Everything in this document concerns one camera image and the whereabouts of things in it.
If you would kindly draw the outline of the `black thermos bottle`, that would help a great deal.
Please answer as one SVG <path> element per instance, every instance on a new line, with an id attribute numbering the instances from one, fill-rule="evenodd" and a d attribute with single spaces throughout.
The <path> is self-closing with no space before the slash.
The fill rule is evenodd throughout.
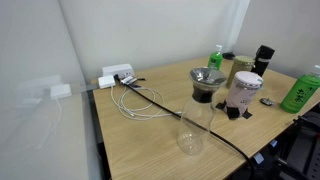
<path id="1" fill-rule="evenodd" d="M 255 63 L 254 67 L 252 68 L 252 72 L 258 74 L 259 76 L 263 76 L 274 52 L 274 49 L 265 45 L 261 45 L 256 52 Z"/>

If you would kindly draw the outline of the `small green tea bottle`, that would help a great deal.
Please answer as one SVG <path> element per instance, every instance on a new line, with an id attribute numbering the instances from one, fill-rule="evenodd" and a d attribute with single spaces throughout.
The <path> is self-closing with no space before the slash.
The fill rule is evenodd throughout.
<path id="1" fill-rule="evenodd" d="M 209 57 L 208 67 L 219 70 L 222 63 L 222 59 L 222 46 L 217 45 L 215 51 Z"/>

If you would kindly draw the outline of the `large green tea bottle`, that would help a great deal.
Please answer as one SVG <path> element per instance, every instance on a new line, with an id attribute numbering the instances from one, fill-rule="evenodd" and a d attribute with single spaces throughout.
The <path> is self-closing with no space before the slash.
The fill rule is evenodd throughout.
<path id="1" fill-rule="evenodd" d="M 280 103 L 280 108 L 292 114 L 298 113 L 319 87 L 320 65 L 314 65 L 309 74 L 297 79 Z"/>

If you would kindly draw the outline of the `small silver plug connector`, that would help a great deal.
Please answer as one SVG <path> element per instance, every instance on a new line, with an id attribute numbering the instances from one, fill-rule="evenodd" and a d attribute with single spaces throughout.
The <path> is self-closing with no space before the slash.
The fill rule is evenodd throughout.
<path id="1" fill-rule="evenodd" d="M 121 83 L 124 84 L 124 85 L 130 85 L 134 82 L 138 81 L 138 78 L 137 77 L 134 77 L 134 76 L 128 76 L 124 79 L 121 80 Z"/>

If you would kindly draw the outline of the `white power strip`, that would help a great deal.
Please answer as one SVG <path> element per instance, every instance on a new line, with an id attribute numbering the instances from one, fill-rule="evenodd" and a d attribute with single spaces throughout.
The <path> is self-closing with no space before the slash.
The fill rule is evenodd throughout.
<path id="1" fill-rule="evenodd" d="M 102 72 L 104 76 L 117 75 L 120 79 L 135 75 L 134 70 L 130 64 L 119 64 L 103 67 Z"/>

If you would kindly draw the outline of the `glass carafe with metal funnel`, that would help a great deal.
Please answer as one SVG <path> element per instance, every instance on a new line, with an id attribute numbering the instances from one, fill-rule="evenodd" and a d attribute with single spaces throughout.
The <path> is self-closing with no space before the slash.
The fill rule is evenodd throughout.
<path id="1" fill-rule="evenodd" d="M 177 145 L 186 154 L 197 155 L 205 146 L 211 122 L 215 117 L 214 94 L 226 77 L 214 68 L 200 67 L 189 72 L 193 93 L 185 103 L 177 134 Z"/>

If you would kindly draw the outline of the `white power adapter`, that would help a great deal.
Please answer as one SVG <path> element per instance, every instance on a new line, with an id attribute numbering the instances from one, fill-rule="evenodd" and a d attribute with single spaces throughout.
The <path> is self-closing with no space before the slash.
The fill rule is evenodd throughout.
<path id="1" fill-rule="evenodd" d="M 112 75 L 103 76 L 98 78 L 98 84 L 100 89 L 109 88 L 115 85 L 115 80 Z"/>

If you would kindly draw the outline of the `olive glass jar with lid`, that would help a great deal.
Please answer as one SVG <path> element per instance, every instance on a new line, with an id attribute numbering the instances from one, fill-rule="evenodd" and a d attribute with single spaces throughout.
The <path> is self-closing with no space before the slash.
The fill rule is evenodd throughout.
<path id="1" fill-rule="evenodd" d="M 239 71 L 250 71 L 254 66 L 254 59 L 249 56 L 236 56 L 226 83 L 226 87 L 229 88 L 234 79 L 234 76 Z"/>

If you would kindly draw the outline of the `small shiny metal object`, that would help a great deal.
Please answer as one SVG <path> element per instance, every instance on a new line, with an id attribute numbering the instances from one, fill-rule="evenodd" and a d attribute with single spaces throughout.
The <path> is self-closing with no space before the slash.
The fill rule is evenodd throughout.
<path id="1" fill-rule="evenodd" d="M 274 102 L 270 100 L 269 98 L 261 98 L 260 102 L 266 106 L 273 106 Z"/>

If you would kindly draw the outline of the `black round object by wall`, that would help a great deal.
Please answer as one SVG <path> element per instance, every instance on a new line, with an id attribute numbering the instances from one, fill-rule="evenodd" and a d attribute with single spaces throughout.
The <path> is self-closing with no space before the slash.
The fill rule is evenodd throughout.
<path id="1" fill-rule="evenodd" d="M 235 58 L 235 55 L 232 52 L 223 53 L 222 56 L 227 60 L 234 60 Z"/>

